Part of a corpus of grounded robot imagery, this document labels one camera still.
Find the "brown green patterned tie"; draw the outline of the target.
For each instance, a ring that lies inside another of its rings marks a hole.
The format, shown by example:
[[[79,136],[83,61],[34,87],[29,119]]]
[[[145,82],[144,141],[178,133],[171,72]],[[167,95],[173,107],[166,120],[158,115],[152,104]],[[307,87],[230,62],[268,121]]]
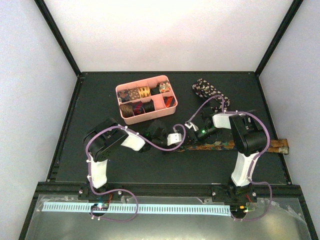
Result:
[[[240,144],[236,144],[233,140],[229,141],[215,141],[214,143],[204,143],[204,144],[189,144],[180,147],[177,151],[237,151],[238,146],[240,146],[240,150],[244,150],[244,148]],[[277,153],[288,155],[290,153],[290,148],[287,139],[272,139],[270,141],[269,147],[267,149],[268,153]]]

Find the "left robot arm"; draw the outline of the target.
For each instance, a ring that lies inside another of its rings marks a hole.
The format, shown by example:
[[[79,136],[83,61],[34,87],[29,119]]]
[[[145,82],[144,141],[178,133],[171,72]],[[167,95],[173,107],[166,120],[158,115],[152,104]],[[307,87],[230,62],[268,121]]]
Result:
[[[170,149],[182,141],[182,135],[178,132],[168,133],[166,127],[159,120],[155,120],[142,136],[154,145]],[[89,193],[97,200],[103,199],[108,192],[107,164],[111,158],[119,158],[121,150],[129,148],[136,152],[145,152],[151,149],[151,145],[145,140],[120,128],[107,131],[94,139],[89,145],[90,174],[88,179],[92,180]]]

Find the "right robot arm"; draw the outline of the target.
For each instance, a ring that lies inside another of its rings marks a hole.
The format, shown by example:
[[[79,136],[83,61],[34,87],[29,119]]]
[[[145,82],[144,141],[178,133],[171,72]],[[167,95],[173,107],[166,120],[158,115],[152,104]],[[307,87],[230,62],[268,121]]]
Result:
[[[185,122],[195,140],[204,139],[218,129],[231,130],[235,148],[238,151],[235,168],[227,185],[228,198],[234,202],[240,201],[249,191],[252,175],[259,157],[270,145],[270,135],[253,112],[223,112],[208,116],[209,126],[199,129],[192,120]]]

